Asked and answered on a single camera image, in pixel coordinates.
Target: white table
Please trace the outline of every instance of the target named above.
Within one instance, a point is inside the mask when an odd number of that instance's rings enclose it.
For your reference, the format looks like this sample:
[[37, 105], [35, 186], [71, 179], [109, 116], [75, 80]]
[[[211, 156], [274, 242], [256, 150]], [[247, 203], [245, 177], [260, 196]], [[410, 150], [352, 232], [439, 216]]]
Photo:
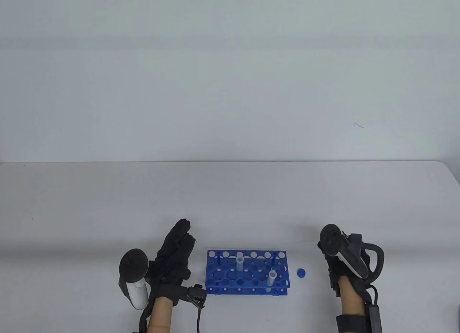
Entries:
[[[188, 284], [204, 282], [207, 248], [289, 261], [287, 297], [209, 296], [202, 333], [336, 332], [316, 247], [327, 223], [386, 252], [384, 332], [458, 331], [460, 189], [438, 162], [1, 164], [0, 331], [135, 331], [118, 262], [134, 247], [153, 258], [180, 218], [197, 239]], [[194, 332], [196, 315], [179, 304], [174, 332]]]

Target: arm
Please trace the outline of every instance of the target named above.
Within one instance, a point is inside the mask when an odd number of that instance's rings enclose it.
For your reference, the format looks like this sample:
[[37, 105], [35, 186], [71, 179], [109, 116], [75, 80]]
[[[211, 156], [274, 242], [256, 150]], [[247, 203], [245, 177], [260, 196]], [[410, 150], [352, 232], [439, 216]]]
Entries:
[[147, 333], [169, 333], [172, 313], [173, 301], [166, 297], [157, 298], [153, 305]]
[[342, 276], [339, 278], [339, 287], [340, 299], [342, 300], [342, 314], [366, 316], [364, 301], [355, 292], [348, 277]]

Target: blue test tube rack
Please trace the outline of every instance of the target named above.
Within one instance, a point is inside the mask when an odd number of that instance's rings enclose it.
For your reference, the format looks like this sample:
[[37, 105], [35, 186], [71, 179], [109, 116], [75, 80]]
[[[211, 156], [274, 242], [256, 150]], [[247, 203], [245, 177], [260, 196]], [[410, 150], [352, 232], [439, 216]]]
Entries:
[[[236, 258], [243, 257], [243, 270]], [[272, 286], [268, 273], [276, 271]], [[206, 262], [206, 291], [213, 295], [286, 296], [289, 282], [288, 256], [284, 250], [209, 249]]]

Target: wrist strap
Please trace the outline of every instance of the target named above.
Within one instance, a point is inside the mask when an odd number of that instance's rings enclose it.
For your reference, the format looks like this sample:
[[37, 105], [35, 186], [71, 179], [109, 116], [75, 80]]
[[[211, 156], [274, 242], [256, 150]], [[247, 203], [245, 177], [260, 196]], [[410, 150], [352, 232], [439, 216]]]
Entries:
[[339, 333], [367, 333], [366, 317], [361, 315], [339, 315], [337, 320], [337, 328]]

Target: gloved hand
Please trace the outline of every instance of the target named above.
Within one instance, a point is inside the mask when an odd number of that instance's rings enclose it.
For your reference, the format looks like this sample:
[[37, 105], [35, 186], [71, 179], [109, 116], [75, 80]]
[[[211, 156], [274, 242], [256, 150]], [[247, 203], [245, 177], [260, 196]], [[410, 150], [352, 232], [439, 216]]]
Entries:
[[181, 219], [174, 225], [166, 235], [155, 260], [151, 261], [149, 273], [146, 275], [152, 289], [154, 285], [157, 287], [155, 298], [167, 297], [174, 305], [177, 305], [183, 295], [179, 286], [190, 277], [188, 262], [195, 239], [188, 233], [189, 230], [190, 222], [186, 219]]
[[[370, 288], [370, 283], [367, 282], [367, 279], [362, 279], [357, 277], [348, 266], [341, 261], [336, 256], [327, 255], [322, 247], [321, 243], [318, 242], [318, 248], [324, 255], [324, 259], [327, 261], [327, 265], [329, 266], [329, 279], [331, 282], [331, 288], [335, 291], [337, 297], [340, 297], [340, 287], [339, 287], [339, 278], [342, 276], [348, 277], [350, 283], [355, 290], [355, 292], [368, 304], [372, 303], [372, 299], [370, 294], [366, 291]], [[366, 253], [364, 249], [361, 250], [361, 259], [363, 259], [364, 263], [366, 264], [367, 268], [370, 269], [370, 257]]]

